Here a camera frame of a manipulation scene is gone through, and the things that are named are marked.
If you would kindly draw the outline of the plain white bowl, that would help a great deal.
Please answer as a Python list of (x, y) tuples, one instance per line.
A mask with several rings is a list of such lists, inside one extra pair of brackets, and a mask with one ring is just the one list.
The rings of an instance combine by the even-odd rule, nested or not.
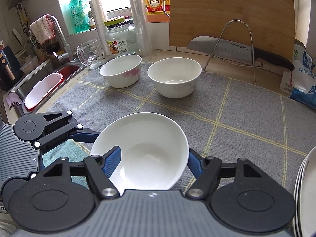
[(102, 156), (114, 146), (120, 147), (122, 155), (109, 179), (120, 193), (171, 189), (189, 159), (183, 130), (157, 113), (140, 112), (114, 121), (100, 133), (90, 153)]

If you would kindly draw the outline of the clear glass mug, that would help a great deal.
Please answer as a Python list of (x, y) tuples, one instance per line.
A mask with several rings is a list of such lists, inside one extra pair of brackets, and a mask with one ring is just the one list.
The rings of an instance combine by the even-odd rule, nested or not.
[(98, 39), (82, 43), (77, 47), (80, 62), (89, 70), (98, 69), (103, 64), (103, 51)]

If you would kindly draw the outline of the teal happy towel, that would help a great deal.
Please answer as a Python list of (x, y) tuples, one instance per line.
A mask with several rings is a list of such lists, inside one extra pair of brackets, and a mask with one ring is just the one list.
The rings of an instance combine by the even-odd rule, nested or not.
[(69, 162), (80, 162), (90, 155), (92, 148), (91, 143), (75, 142), (74, 140), (67, 140), (64, 143), (53, 148), (42, 156), (45, 167), (53, 163), (60, 157), (67, 157)]

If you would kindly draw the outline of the green dish soap bottle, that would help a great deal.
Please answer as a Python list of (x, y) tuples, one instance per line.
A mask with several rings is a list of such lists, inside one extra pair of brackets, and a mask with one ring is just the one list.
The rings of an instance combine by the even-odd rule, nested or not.
[(75, 32), (80, 33), (89, 30), (88, 4), (86, 0), (71, 0), (69, 9)]

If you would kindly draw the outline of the white plate with fruit print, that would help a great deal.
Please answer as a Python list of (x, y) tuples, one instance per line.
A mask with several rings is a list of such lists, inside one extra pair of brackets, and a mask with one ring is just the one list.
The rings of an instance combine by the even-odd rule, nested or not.
[(315, 236), (316, 232), (316, 168), (315, 148), (299, 168), (293, 194), (297, 210), (292, 221), (295, 236)]

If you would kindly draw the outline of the white bowl with pink flowers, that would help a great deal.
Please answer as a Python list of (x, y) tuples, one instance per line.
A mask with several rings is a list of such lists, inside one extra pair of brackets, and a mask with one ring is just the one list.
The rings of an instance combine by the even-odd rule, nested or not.
[(139, 55), (122, 55), (105, 63), (99, 73), (111, 87), (126, 88), (139, 80), (141, 62)]

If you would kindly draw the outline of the white bowl with pale flowers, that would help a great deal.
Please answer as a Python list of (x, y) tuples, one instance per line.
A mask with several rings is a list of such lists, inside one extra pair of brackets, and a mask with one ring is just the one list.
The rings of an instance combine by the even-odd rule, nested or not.
[(181, 99), (193, 93), (201, 73), (198, 62), (183, 57), (159, 60), (147, 70), (157, 92), (170, 99)]

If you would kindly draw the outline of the red white basin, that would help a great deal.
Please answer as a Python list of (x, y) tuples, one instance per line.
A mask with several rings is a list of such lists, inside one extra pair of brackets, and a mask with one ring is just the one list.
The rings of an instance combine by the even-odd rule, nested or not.
[(56, 90), (70, 76), (77, 73), (79, 68), (79, 65), (64, 66), (57, 72), (49, 74), (43, 80), (36, 83), (24, 99), (26, 110), (33, 111), (37, 108), (49, 94)]

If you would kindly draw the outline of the grey checked cloth mat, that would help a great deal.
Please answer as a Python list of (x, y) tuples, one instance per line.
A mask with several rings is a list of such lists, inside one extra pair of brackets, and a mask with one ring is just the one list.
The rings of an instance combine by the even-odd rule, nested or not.
[(305, 156), (315, 147), (315, 111), (281, 94), (214, 73), (202, 73), (183, 99), (160, 95), (142, 63), (139, 81), (113, 89), (98, 71), (87, 73), (48, 111), (71, 110), (75, 119), (102, 131), (120, 117), (155, 112), (174, 120), (189, 146), (224, 162), (244, 157), (293, 192)]

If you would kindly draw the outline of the glass jar green lid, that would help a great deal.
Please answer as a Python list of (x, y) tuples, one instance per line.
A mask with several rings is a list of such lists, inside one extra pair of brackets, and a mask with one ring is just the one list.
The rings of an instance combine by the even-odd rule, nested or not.
[(133, 24), (128, 18), (118, 16), (104, 22), (107, 28), (105, 41), (114, 56), (137, 54), (137, 37)]

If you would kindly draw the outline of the plastic wrap roll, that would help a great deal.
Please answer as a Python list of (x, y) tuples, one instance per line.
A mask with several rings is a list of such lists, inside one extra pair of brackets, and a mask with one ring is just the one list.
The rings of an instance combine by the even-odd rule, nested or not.
[(99, 35), (100, 44), (103, 48), (104, 55), (110, 56), (112, 55), (112, 53), (109, 49), (109, 45), (105, 40), (105, 35), (107, 34), (108, 30), (104, 23), (107, 21), (107, 16), (104, 14), (100, 0), (91, 0), (89, 1), (89, 4), (96, 25), (96, 30)]
[(148, 21), (143, 0), (130, 0), (130, 8), (135, 27), (139, 52), (146, 57), (152, 54), (150, 34), (147, 29)]

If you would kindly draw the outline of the stainless sink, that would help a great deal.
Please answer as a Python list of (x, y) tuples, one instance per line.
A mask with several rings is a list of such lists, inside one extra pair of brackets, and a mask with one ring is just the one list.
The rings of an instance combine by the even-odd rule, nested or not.
[[(16, 111), (18, 117), (36, 113), (40, 107), (42, 107), (49, 98), (51, 98), (58, 90), (60, 90), (71, 79), (77, 76), (82, 70), (86, 69), (79, 59), (61, 64), (55, 59), (48, 59), (40, 64), (31, 73), (20, 80), (9, 92), (16, 94), (22, 100), (21, 105), (14, 105), (13, 108)], [(63, 76), (62, 82), (57, 85), (35, 108), (29, 110), (25, 107), (25, 98), (31, 92), (33, 87), (43, 80), (46, 76), (52, 73), (60, 73)]]

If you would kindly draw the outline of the pink striped dish cloth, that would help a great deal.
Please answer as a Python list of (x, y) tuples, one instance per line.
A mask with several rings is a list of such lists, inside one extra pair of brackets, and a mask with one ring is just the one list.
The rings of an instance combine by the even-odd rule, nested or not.
[(49, 14), (45, 14), (30, 25), (31, 32), (40, 45), (56, 37), (54, 23), (49, 19)]

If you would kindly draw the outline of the bamboo cutting board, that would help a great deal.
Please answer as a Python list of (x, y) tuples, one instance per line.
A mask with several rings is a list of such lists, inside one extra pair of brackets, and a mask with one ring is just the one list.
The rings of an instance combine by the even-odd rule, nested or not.
[(253, 45), (292, 60), (294, 0), (170, 0), (169, 44), (202, 35)]

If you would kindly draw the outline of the blue white salt bag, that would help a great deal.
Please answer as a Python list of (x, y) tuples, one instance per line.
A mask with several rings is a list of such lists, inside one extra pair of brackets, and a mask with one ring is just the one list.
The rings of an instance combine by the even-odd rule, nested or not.
[(284, 71), (280, 89), (291, 99), (315, 110), (315, 59), (299, 40), (295, 40), (293, 65), (293, 71)]

